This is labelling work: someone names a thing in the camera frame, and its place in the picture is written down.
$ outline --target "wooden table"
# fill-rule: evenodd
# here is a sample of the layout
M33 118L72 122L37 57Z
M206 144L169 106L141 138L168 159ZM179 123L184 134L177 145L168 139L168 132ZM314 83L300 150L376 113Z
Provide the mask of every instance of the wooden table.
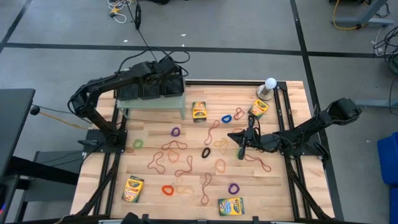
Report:
M294 122L298 125L311 117L307 97L302 82L287 82L287 86ZM201 158L201 152L206 147L203 142L208 137L208 129L213 122L221 120L226 114L234 115L237 107L247 111L256 100L256 88L256 86L187 85L186 120L180 119L177 110L130 111L130 119L126 125L128 130L126 150L120 160L111 217L123 218L128 212L133 212L139 217L142 214L149 214L149 218L153 219L252 220L253 216L258 216L260 220L293 220L284 158L278 152L270 154L246 149L246 154L261 157L265 164L272 167L271 172L265 172L259 162L238 160L236 158L238 145L226 136L234 128L248 126L247 113L240 120L232 120L228 124L221 122L218 128L212 130L211 154L206 159ZM280 95L282 111L285 112L283 97L281 93ZM208 117L205 123L193 123L192 102L194 101L206 102ZM263 134L279 131L275 101L272 99L267 103L269 109L260 119ZM106 119L111 120L114 104L113 93L104 93L99 99L97 110ZM179 137L170 135L174 127L181 129ZM225 154L222 153L224 149L219 150L213 145L222 138L226 138L229 143ZM144 141L144 147L140 150L132 148L136 139ZM173 147L172 150L180 156L174 163L168 160L168 151L164 151L164 156L159 160L159 164L166 168L164 174L158 174L155 169L148 169L147 165L152 161L154 154L162 151L161 146L171 140L187 143L188 149L183 151ZM172 160L176 158L174 153L170 156ZM182 179L177 179L174 176L176 170L189 169L186 160L188 156L193 156L193 170L189 174L183 174ZM103 157L102 153L92 153L83 164L71 214L79 211L97 188ZM226 162L224 173L215 168L218 159ZM302 156L302 164L308 191L325 213L333 217L322 161L316 156ZM205 188L210 201L207 205L202 205L201 186L205 181L206 172L212 175L212 181ZM121 199L124 185L130 175L145 179L144 190L138 203L125 202ZM228 193L228 186L232 182L240 186L237 196L243 197L246 214L221 217L218 213L217 199L233 197ZM162 193L163 185L174 185L175 188L179 188L179 192L185 193L175 192L172 196L166 196ZM297 188L296 191L300 214L303 217L302 197ZM103 197L100 213L104 213L105 204L106 197Z

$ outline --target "blue box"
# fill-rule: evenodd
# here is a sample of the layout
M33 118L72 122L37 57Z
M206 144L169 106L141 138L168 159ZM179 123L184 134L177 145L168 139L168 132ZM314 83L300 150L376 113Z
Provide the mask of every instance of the blue box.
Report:
M390 224L398 223L398 188L390 189Z
M398 185L398 133L378 140L381 175L384 183Z

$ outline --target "metal stand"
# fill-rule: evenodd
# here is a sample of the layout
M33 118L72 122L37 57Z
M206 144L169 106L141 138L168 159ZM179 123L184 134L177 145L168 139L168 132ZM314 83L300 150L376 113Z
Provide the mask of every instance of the metal stand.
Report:
M337 24L350 26L358 24L393 25L393 20L372 18L387 1L388 0L373 0L372 4L359 17L336 17L335 22Z

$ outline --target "orange rubber band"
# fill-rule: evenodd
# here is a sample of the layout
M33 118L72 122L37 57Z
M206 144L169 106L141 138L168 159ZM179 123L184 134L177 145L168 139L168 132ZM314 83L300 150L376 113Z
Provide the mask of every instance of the orange rubber band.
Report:
M161 154L161 156L160 156L158 159L156 159L156 161L155 161L155 158L157 157L157 155L158 155L159 153ZM163 174L163 173L166 171L166 167L164 167L163 165L160 165L160 164L157 163L157 161L158 161L159 159L161 159L162 157L163 157L163 152L156 152L156 153L154 154L154 158L152 159L152 161L151 161L150 163L148 163L148 166L147 166L148 169L155 169L156 172L157 172L158 174ZM163 172L160 172L156 167L149 167L149 165L151 165L153 162L155 162L156 165L163 167Z
M215 141L213 144L215 147L218 147L218 151L222 154L225 155L226 150L228 148L228 141L225 138L222 138L220 141Z
M208 197L207 194L205 193L205 187L206 187L207 185L209 185L210 182L211 182L211 174L206 173L206 174L205 174L205 182L204 182L203 185L201 186L201 191L203 192L203 197L200 199L200 203L201 203L202 205L207 205L207 203L209 203L209 197Z
M209 128L209 130L208 130L208 136L207 136L206 140L204 141L205 145L207 145L207 146L210 145L211 141L213 140L213 137L211 136L211 130L217 128L219 125L220 125L220 121L215 120L214 123L213 123L213 125L212 125L212 127Z
M266 165L265 163L263 163L263 161L259 157L252 157L249 154L246 154L246 155L244 155L244 159L249 162L259 161L261 163L262 169L264 169L266 172L272 171L272 168L269 165Z
M175 155L177 155L176 160L174 160L174 161L171 160L171 158L170 158L171 153L174 153ZM170 150L169 150L169 153L167 154L167 156L169 157L169 161L170 161L171 163L177 162L178 159L180 158L180 154L179 154L178 152L173 151L173 149L170 149Z
M217 167L217 164L218 164L219 161L221 161L221 162L224 163L224 169L223 169L223 171L219 170L218 167ZM226 163L225 163L224 160L222 160L222 159L217 160L217 162L216 162L216 170L217 170L218 172L220 172L220 173L225 172L225 167L226 167Z
M171 186L171 185L165 185L165 186L163 186L163 187L162 187L162 191L163 191L163 193L166 194L167 196L171 196L171 195L174 194L174 188L173 188L173 186Z
M179 176L181 176L184 173L191 173L192 172L192 160L193 160L193 157L192 156L188 156L187 157L187 163L188 163L188 166L190 167L190 169L189 170L177 170L177 171L174 172L174 176L179 177Z
M170 149L170 147L172 146L172 143L173 143L173 142L175 142L176 145L177 145L177 147L178 147L179 149L181 149L181 150L186 150L187 147L188 147L188 145L185 144L185 143L182 143L182 142L173 140L173 141L170 141L169 143L164 144L164 145L162 146L162 150L163 150L163 151L166 151L166 150Z

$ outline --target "blue rubber band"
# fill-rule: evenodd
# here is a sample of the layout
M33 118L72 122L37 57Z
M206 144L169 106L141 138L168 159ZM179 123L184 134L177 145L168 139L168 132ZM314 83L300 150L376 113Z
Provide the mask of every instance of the blue rubber band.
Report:
M225 115L225 116L223 116L223 118L221 120L224 123L229 123L230 121L232 121L232 116L231 115Z

